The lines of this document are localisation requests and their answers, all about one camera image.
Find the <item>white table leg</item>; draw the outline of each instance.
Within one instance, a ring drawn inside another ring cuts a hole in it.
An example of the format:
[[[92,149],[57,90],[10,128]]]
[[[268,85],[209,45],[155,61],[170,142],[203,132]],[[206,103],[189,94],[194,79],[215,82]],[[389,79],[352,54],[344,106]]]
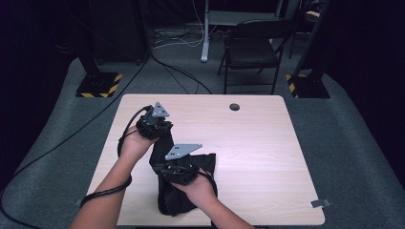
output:
[[[203,32],[203,44],[202,44],[202,62],[208,61],[209,51],[209,0],[205,0],[205,14],[204,14],[204,32]]]

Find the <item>black cloth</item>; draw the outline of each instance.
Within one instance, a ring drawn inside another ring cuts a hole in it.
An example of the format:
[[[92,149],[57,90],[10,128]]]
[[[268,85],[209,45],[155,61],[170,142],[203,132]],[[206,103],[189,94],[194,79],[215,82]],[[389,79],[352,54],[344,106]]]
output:
[[[159,195],[158,206],[159,210],[164,215],[175,216],[181,213],[186,213],[196,208],[196,206],[188,199],[187,195],[175,188],[170,182],[164,179],[160,173],[161,169],[166,164],[165,156],[174,146],[173,138],[169,132],[166,136],[161,137],[154,145],[152,155],[149,159],[149,164],[152,166],[155,173],[158,175],[159,182]],[[192,164],[209,172],[211,176],[214,176],[216,155],[197,155],[191,156],[190,161]],[[214,191],[217,194],[217,186],[215,181],[211,181]]]
[[[215,159],[215,154],[191,156],[193,164],[205,169],[212,176],[215,170]],[[170,182],[167,182],[162,175],[158,175],[158,181],[158,205],[162,214],[174,217],[177,214],[186,213],[196,208],[196,205],[188,199],[184,192],[175,188]],[[214,191],[217,193],[215,182],[213,184]]]

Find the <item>black stand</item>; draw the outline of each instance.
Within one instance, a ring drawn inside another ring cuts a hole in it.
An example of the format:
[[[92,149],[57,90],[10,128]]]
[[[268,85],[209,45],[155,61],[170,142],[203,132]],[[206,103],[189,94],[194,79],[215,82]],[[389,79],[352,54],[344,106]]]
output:
[[[95,60],[90,54],[80,27],[77,25],[75,16],[72,14],[67,0],[59,0],[62,13],[69,21],[73,34],[72,43],[75,46],[78,59],[86,71],[86,76],[76,91],[77,97],[111,97],[117,89],[121,75],[117,73],[101,73]]]
[[[327,8],[330,1],[324,6],[321,12],[320,18],[317,20],[312,33],[310,34],[309,43],[301,56],[300,61],[293,74],[286,75],[288,81],[289,89],[293,97],[296,98],[330,98],[330,95],[322,82],[322,75],[326,71],[333,54],[336,51],[336,47],[340,43],[339,39],[332,39],[329,44],[326,44],[325,49],[319,52],[314,57],[315,54],[309,55],[311,52],[311,46],[314,43],[316,34],[319,31],[319,27],[324,20],[325,14],[327,13]],[[299,74],[299,72],[304,69],[305,65],[312,65],[312,71],[309,75]]]

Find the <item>forearm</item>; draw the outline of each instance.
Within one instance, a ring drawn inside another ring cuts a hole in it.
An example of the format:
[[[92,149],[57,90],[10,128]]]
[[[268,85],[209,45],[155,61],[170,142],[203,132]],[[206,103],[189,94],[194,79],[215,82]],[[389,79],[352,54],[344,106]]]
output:
[[[254,229],[249,223],[244,221],[219,200],[214,199],[200,209],[208,215],[219,229]]]
[[[125,183],[135,164],[132,158],[120,157],[95,192],[113,189]],[[80,209],[71,228],[115,228],[124,194],[125,190],[122,190],[91,199]]]

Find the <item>light wood surface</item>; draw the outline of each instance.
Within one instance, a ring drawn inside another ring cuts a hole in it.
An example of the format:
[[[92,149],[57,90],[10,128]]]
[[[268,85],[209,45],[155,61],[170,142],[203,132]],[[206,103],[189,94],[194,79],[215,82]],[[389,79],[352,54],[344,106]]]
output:
[[[117,142],[132,115],[157,101],[170,114],[166,120],[174,124],[175,143],[201,143],[192,155],[217,154],[219,199],[236,214],[254,225],[324,223],[322,209],[309,204],[318,196],[285,102],[275,95],[125,95],[88,193],[117,160]],[[231,103],[239,104],[240,111],[231,111]],[[158,179],[148,163],[151,152],[132,173],[118,225],[209,226],[199,209],[175,217],[159,212]]]

